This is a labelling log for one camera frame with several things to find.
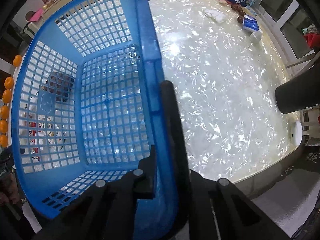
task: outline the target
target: orange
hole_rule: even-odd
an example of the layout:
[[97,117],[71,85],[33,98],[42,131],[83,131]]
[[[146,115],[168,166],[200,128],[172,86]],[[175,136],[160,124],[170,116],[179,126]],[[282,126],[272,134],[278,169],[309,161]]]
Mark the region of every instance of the orange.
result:
[[11,89],[13,88],[14,80],[12,77],[7,77],[4,81],[4,87],[5,89]]
[[5,90],[3,92],[3,95],[2,95],[2,101],[5,103],[5,104],[8,104],[10,103],[11,101],[11,97],[12,97],[12,93],[9,89]]
[[8,137],[5,134],[0,135],[0,144],[2,147],[8,146]]
[[17,55],[17,56],[14,57],[13,65],[15,67],[19,67],[21,62],[22,62],[22,57],[20,55]]
[[9,107],[2,106],[0,109],[0,114],[3,120],[7,119],[9,117]]
[[0,120],[0,132],[7,133],[8,131],[8,123],[6,120]]

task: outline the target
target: blue plastic basket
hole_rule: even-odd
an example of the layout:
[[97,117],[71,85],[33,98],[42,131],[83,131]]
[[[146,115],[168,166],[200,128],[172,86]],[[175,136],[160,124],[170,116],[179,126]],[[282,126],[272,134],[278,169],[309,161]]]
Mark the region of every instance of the blue plastic basket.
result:
[[73,0],[40,28],[12,100],[12,146],[30,203],[54,218],[98,179],[120,179],[156,145],[156,198],[139,200],[136,239],[172,226],[177,189],[148,0]]

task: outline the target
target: silver screw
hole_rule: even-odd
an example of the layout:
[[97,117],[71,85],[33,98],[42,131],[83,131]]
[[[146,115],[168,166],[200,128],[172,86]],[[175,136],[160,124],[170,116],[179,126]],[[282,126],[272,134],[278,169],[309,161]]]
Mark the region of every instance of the silver screw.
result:
[[106,184],[106,182],[103,179],[99,179],[96,181],[97,187],[103,187]]
[[225,179],[225,178],[222,178],[222,179],[219,179],[219,183],[222,185],[222,186],[227,186],[229,184],[229,180]]
[[140,176],[143,174],[143,170],[140,170],[140,169],[136,169],[133,171],[133,174],[136,175],[136,176]]

